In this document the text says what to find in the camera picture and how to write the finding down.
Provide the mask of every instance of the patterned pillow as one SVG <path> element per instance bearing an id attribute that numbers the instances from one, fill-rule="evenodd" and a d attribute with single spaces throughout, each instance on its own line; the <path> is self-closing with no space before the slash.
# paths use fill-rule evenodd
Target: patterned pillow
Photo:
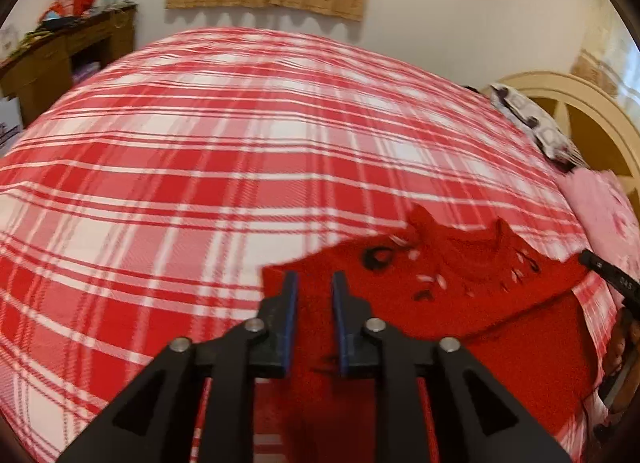
<path id="1" fill-rule="evenodd" d="M 580 151 L 562 134 L 556 121 L 533 100 L 504 84 L 491 84 L 491 102 L 516 127 L 530 136 L 540 151 L 562 172 L 589 167 Z"/>

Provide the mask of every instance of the metal screw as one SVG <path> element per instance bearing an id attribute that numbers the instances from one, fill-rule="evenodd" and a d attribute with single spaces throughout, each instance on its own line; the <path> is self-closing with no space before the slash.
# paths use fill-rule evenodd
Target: metal screw
<path id="1" fill-rule="evenodd" d="M 444 337 L 440 341 L 440 347 L 447 353 L 453 353 L 454 351 L 458 351 L 460 349 L 460 341 L 457 338 Z"/>
<path id="2" fill-rule="evenodd" d="M 364 327 L 370 332 L 379 333 L 386 328 L 386 323 L 381 318 L 372 317 L 364 323 Z"/>
<path id="3" fill-rule="evenodd" d="M 251 318 L 244 323 L 244 329 L 251 333 L 257 333 L 264 329 L 264 321 L 261 318 Z"/>
<path id="4" fill-rule="evenodd" d="M 191 346 L 191 339 L 187 337 L 178 337 L 174 338 L 169 344 L 171 351 L 175 351 L 177 353 L 184 353 Z"/>

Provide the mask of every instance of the white wall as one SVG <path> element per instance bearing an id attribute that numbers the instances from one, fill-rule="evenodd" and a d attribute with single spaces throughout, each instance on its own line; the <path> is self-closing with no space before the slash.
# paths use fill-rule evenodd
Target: white wall
<path id="1" fill-rule="evenodd" d="M 476 86 L 527 69 L 568 71 L 593 2 L 369 0 L 365 21 L 353 23 L 286 8 L 165 10 L 164 0 L 135 1 L 139 45 L 199 26 L 275 28 L 350 42 Z M 46 4 L 20 0 L 10 18 L 23 30 Z"/>

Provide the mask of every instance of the plastic bag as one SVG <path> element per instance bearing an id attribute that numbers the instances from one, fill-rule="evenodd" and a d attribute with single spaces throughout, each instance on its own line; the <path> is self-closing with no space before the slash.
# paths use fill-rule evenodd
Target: plastic bag
<path id="1" fill-rule="evenodd" d="M 44 11 L 39 22 L 42 22 L 46 15 L 55 12 L 61 18 L 81 16 L 86 10 L 92 7 L 95 0 L 55 0 L 47 10 Z"/>

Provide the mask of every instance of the wooden headboard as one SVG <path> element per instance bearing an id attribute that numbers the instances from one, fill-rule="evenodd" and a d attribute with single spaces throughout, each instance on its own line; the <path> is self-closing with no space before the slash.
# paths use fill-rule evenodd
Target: wooden headboard
<path id="1" fill-rule="evenodd" d="M 558 122 L 592 169 L 612 170 L 640 221 L 640 132 L 603 90 L 552 71 L 528 71 L 498 81 L 526 95 Z M 488 95 L 490 88 L 483 90 Z"/>

